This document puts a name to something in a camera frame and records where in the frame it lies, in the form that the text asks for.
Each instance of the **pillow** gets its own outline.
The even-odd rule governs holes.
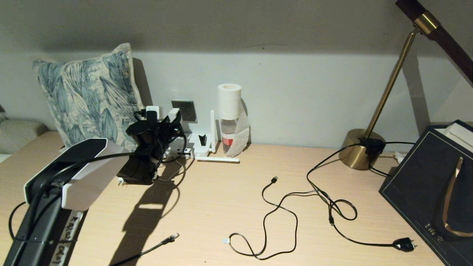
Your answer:
[[[129,150],[126,134],[143,109],[133,76],[130,44],[87,60],[34,61],[33,71],[66,147],[88,138],[107,138]]]

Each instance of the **toilet paper roll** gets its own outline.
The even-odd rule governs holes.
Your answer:
[[[219,114],[221,119],[234,120],[240,116],[241,86],[219,85]]]

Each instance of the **black cable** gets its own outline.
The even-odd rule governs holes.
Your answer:
[[[385,172],[383,172],[383,171],[381,171],[381,170],[378,170],[378,169],[376,169],[376,168],[374,168],[374,167],[372,167],[372,166],[370,166],[369,169],[372,170],[372,171],[377,172],[378,174],[385,175],[385,176],[387,176],[387,177],[390,177],[390,176],[391,176],[390,174],[385,173]]]
[[[271,257],[274,257],[274,256],[277,256],[277,255],[279,255],[279,254],[291,253],[292,251],[294,251],[294,250],[296,249],[296,246],[297,246],[298,217],[297,217],[297,215],[296,215],[293,211],[290,211],[290,210],[288,210],[288,209],[282,207],[281,204],[283,203],[284,199],[287,198],[287,197],[289,197],[289,196],[306,196],[306,197],[307,197],[307,196],[315,196],[316,194],[309,194],[309,193],[311,193],[311,192],[314,192],[314,190],[312,190],[312,191],[307,191],[307,192],[291,192],[291,193],[288,193],[288,194],[284,195],[284,197],[281,199],[281,201],[279,202],[279,204],[274,204],[274,203],[269,202],[268,200],[266,200],[266,198],[264,197],[264,192],[265,192],[265,190],[266,190],[267,188],[269,188],[272,184],[276,183],[275,180],[277,180],[277,179],[273,179],[273,180],[271,181],[270,184],[268,184],[267,186],[265,186],[265,187],[263,188],[263,190],[261,191],[261,197],[263,198],[263,200],[264,200],[266,203],[270,204],[270,205],[276,206],[276,208],[275,208],[274,210],[272,210],[272,211],[270,211],[269,213],[267,213],[267,214],[264,216],[264,218],[263,218],[263,231],[264,231],[264,245],[263,245],[263,248],[262,248],[262,250],[261,250],[260,252],[255,253],[255,252],[253,251],[253,248],[252,248],[251,245],[250,245],[250,242],[248,241],[248,239],[246,239],[246,237],[245,237],[244,235],[242,235],[242,234],[240,234],[240,233],[232,233],[232,234],[230,234],[230,236],[228,237],[228,241],[229,241],[228,244],[230,245],[230,247],[232,248],[232,250],[233,250],[234,252],[236,252],[236,253],[238,253],[238,254],[240,254],[240,255],[255,257],[255,258],[258,259],[258,260],[267,260],[267,259],[269,259],[269,258],[271,258]],[[280,251],[280,252],[274,253],[274,254],[272,254],[272,255],[270,255],[270,256],[267,256],[267,257],[263,257],[263,258],[258,257],[259,255],[261,255],[262,253],[264,253],[264,251],[266,250],[266,245],[267,245],[267,243],[268,243],[268,239],[267,239],[268,235],[267,235],[267,232],[266,232],[266,218],[267,218],[271,213],[277,211],[278,209],[283,209],[283,210],[285,210],[285,211],[291,213],[291,214],[296,218],[296,228],[295,228],[295,230],[294,230],[294,247],[293,247],[291,250]],[[231,238],[232,238],[233,236],[235,236],[235,235],[236,235],[236,236],[240,236],[241,238],[243,238],[243,240],[245,240],[246,244],[247,244],[248,247],[250,248],[251,254],[240,252],[240,251],[236,250],[236,249],[232,246],[232,244],[231,244]]]
[[[126,259],[124,259],[124,260],[121,260],[121,261],[119,261],[119,262],[117,262],[117,263],[111,264],[110,266],[119,266],[119,265],[122,265],[122,264],[124,264],[124,263],[126,263],[126,262],[129,262],[129,261],[132,261],[132,260],[134,260],[134,259],[137,259],[137,258],[139,258],[139,257],[141,257],[141,256],[143,256],[143,255],[145,255],[145,254],[147,254],[147,253],[149,253],[149,252],[151,252],[151,251],[153,251],[153,250],[155,250],[155,249],[157,249],[157,248],[159,248],[159,247],[161,247],[161,246],[167,244],[167,243],[174,242],[174,240],[175,240],[177,237],[179,237],[179,234],[176,233],[176,234],[174,234],[174,235],[172,235],[172,236],[167,237],[166,239],[164,239],[163,241],[161,241],[159,244],[155,245],[154,247],[152,247],[152,248],[150,248],[150,249],[148,249],[148,250],[146,250],[146,251],[143,251],[143,252],[141,252],[141,253],[139,253],[139,254],[136,254],[136,255],[134,255],[134,256],[131,256],[131,257],[129,257],[129,258],[126,258]]]
[[[385,142],[385,144],[410,144],[410,145],[415,145],[413,142]],[[391,175],[388,173],[385,173],[383,171],[380,171],[372,166],[369,167],[370,170],[375,171],[378,174],[385,175],[387,177],[390,177]]]
[[[18,204],[14,209],[13,211],[11,211],[11,214],[10,214],[10,218],[8,218],[8,231],[10,232],[10,236],[11,236],[11,239],[12,240],[15,240],[15,235],[13,234],[13,228],[11,226],[12,222],[13,222],[13,215],[15,214],[15,212],[18,210],[19,207],[21,207],[23,204],[25,204],[26,201]]]
[[[163,245],[163,243],[159,243],[159,244],[155,245],[154,247],[152,247],[152,248],[150,248],[150,249],[148,249],[148,250],[146,250],[146,251],[143,251],[143,252],[141,252],[141,253],[139,253],[139,254],[136,254],[136,255],[134,255],[134,256],[131,256],[131,257],[129,257],[129,258],[126,258],[126,259],[124,259],[124,260],[122,260],[122,261],[119,261],[119,262],[117,262],[117,263],[110,264],[110,266],[119,266],[119,265],[122,265],[122,264],[124,264],[124,263],[129,262],[129,261],[132,261],[132,260],[134,260],[134,259],[137,259],[137,258],[139,258],[139,257],[141,257],[141,256],[143,256],[143,255],[145,255],[146,253],[151,252],[151,251],[153,251],[153,250],[155,250],[155,249],[161,247],[162,245]]]
[[[385,144],[391,144],[391,143],[402,143],[402,144],[411,144],[409,142],[385,142]],[[327,160],[329,160],[331,157],[333,157],[334,155],[338,154],[339,152],[345,150],[346,148],[348,147],[352,147],[352,146],[357,146],[357,145],[360,145],[359,143],[357,144],[352,144],[352,145],[348,145],[348,146],[345,146],[341,149],[339,149],[338,151],[332,153],[329,157],[325,158],[324,160],[322,160],[320,163],[318,163],[316,166],[314,166],[312,169],[310,169],[308,172],[307,172],[307,175],[306,175],[306,178],[309,182],[309,184],[315,189],[317,190],[317,194],[319,195],[319,197],[326,203],[328,204],[328,213],[329,213],[329,223],[335,228],[335,230],[337,231],[337,233],[339,233],[342,237],[344,237],[345,239],[353,242],[353,243],[356,243],[356,244],[360,244],[360,245],[365,245],[365,246],[375,246],[375,247],[394,247],[396,249],[400,249],[398,248],[395,243],[398,243],[399,239],[394,241],[392,244],[378,244],[378,243],[365,243],[365,242],[359,242],[359,241],[356,241],[356,240],[352,240],[350,238],[348,238],[347,236],[345,236],[344,234],[342,234],[338,228],[335,226],[335,221],[334,221],[334,218],[332,216],[332,210],[335,210],[342,218],[344,218],[345,220],[348,220],[348,221],[353,221],[355,220],[357,217],[358,217],[358,212],[355,208],[355,206],[347,201],[347,200],[344,200],[344,199],[338,199],[338,200],[332,200],[330,198],[330,196],[324,192],[323,190],[321,190],[319,187],[317,187],[310,179],[309,179],[309,174],[311,172],[313,172],[315,169],[317,169],[318,167],[320,167],[324,162],[326,162]],[[341,211],[341,209],[338,207],[337,203],[344,203],[344,204],[347,204],[350,208],[352,208],[352,210],[354,211],[354,216],[353,218],[348,218],[346,217],[343,212]]]
[[[415,145],[413,142],[385,142],[385,144],[410,144]]]
[[[95,162],[95,161],[99,161],[99,160],[106,160],[106,159],[111,159],[111,158],[115,158],[115,157],[122,157],[122,156],[133,156],[133,152],[128,152],[128,153],[117,153],[117,154],[109,154],[109,155],[105,155],[105,156],[99,156],[99,157],[95,157],[95,158],[91,158],[91,159],[88,159],[88,160],[84,160],[84,161],[81,161],[81,162],[77,162],[77,163],[73,163],[63,169],[61,169],[59,172],[57,172],[56,174],[54,174],[50,179],[44,181],[44,183],[41,184],[40,186],[40,189],[39,191],[36,193],[35,197],[33,198],[32,202],[31,202],[31,212],[30,212],[30,215],[28,217],[28,224],[27,224],[27,228],[26,228],[26,236],[24,237],[24,239],[19,239],[19,241],[22,241],[21,242],[21,245],[18,249],[18,252],[17,254],[15,255],[15,258],[13,260],[13,264],[12,265],[16,265],[18,262],[17,260],[19,259],[20,257],[20,254],[23,253],[23,249],[25,247],[25,243],[27,242],[30,242],[30,237],[31,237],[31,234],[33,233],[33,229],[35,227],[35,217],[36,217],[36,211],[38,209],[38,206],[39,206],[39,202],[41,200],[41,197],[47,193],[48,189],[49,189],[49,186],[56,180],[56,178],[67,172],[67,171],[70,171],[72,169],[75,169],[77,167],[80,167],[80,166],[83,166],[85,164],[88,164],[88,163],[91,163],[91,162]]]
[[[141,115],[141,112],[140,111],[135,111],[133,113],[133,117],[137,120],[137,121],[141,121],[141,118],[139,118],[137,115]]]
[[[176,160],[178,160],[178,159],[181,158],[181,156],[182,156],[182,155],[184,154],[184,152],[185,152],[185,148],[187,147],[187,137],[186,137],[185,135],[184,135],[184,136],[181,136],[181,137],[184,139],[184,146],[183,146],[183,148],[182,148],[182,152],[179,153],[179,155],[178,155],[176,158],[174,158],[174,159],[167,160],[167,161],[161,160],[160,162],[162,162],[162,163],[169,163],[169,162],[173,162],[173,161],[176,161]]]

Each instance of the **white stick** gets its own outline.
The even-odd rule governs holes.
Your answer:
[[[198,161],[218,161],[218,162],[240,162],[239,158],[230,158],[230,157],[204,157],[204,156],[196,156],[196,160]]]

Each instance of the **red label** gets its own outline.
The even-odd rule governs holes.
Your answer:
[[[226,139],[222,138],[223,145],[231,146],[233,143],[233,139]]]

